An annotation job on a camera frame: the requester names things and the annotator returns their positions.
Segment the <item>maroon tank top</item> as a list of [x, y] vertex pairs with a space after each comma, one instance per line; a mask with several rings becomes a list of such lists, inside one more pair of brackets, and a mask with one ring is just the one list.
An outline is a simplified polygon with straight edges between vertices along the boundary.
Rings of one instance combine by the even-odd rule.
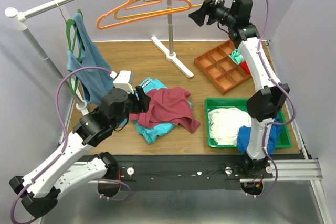
[[139, 126], [151, 129], [161, 123], [180, 124], [190, 133], [200, 126], [188, 101], [191, 95], [189, 91], [175, 87], [152, 89], [146, 94], [151, 98], [148, 111], [130, 114], [130, 120], [137, 121]]

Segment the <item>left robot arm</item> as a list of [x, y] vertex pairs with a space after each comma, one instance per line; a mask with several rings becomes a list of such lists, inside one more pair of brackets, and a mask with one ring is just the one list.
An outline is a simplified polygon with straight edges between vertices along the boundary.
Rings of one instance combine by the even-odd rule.
[[14, 176], [9, 184], [25, 210], [34, 219], [49, 213], [58, 200], [76, 187], [95, 179], [118, 178], [118, 163], [109, 153], [95, 155], [87, 164], [68, 169], [127, 121], [129, 115], [147, 112], [151, 98], [141, 86], [135, 93], [113, 88], [98, 107], [83, 116], [64, 142], [37, 168]]

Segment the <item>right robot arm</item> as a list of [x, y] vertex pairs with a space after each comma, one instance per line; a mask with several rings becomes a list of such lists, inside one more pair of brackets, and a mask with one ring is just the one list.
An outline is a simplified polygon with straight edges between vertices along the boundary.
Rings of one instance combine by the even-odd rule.
[[264, 172], [268, 166], [267, 145], [272, 125], [289, 94], [289, 86], [282, 84], [273, 72], [261, 46], [261, 36], [250, 22], [253, 0], [233, 0], [230, 8], [224, 1], [205, 0], [200, 9], [189, 17], [199, 26], [218, 23], [228, 28], [230, 40], [247, 63], [255, 85], [255, 94], [246, 107], [251, 117], [250, 140], [241, 165], [249, 178]]

